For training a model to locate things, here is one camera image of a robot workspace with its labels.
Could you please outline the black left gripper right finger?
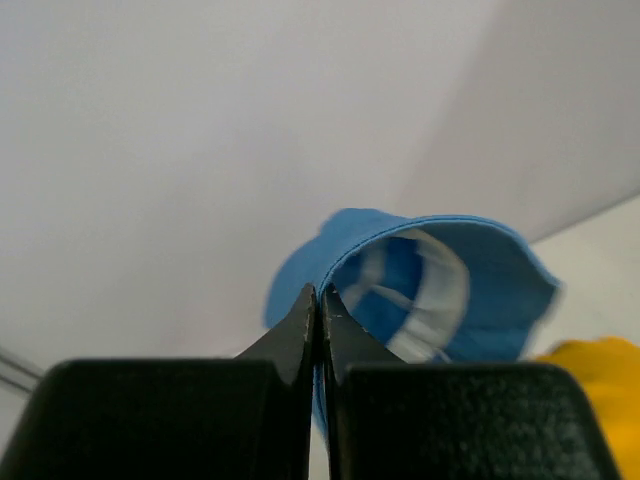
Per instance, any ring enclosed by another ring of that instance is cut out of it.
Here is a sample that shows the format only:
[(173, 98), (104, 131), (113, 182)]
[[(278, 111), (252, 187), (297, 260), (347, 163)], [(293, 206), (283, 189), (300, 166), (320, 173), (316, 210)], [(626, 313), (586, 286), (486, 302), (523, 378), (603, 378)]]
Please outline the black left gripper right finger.
[(583, 390), (540, 363), (409, 364), (322, 297), (334, 479), (616, 479)]

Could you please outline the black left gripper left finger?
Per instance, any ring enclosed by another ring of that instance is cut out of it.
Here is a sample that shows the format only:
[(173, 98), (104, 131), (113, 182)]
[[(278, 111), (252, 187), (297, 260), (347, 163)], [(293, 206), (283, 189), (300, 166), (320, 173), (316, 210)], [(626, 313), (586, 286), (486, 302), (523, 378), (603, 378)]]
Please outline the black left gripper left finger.
[(5, 479), (304, 479), (316, 295), (234, 358), (76, 359), (37, 385)]

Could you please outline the light blue bucket hat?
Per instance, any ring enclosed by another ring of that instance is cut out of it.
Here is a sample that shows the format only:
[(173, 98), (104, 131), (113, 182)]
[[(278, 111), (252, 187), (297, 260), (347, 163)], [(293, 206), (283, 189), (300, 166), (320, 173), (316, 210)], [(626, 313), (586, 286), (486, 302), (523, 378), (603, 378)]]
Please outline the light blue bucket hat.
[(338, 294), (349, 315), (410, 363), (512, 362), (560, 290), (512, 228), (468, 215), (334, 213), (281, 265), (263, 322), (301, 288)]

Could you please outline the yellow bucket hat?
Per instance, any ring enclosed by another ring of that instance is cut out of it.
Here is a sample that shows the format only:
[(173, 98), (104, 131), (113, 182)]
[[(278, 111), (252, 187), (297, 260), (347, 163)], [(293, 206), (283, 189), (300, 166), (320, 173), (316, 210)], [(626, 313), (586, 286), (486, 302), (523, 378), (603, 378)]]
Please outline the yellow bucket hat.
[(538, 362), (567, 370), (581, 385), (624, 479), (639, 477), (639, 347), (624, 338), (570, 340)]

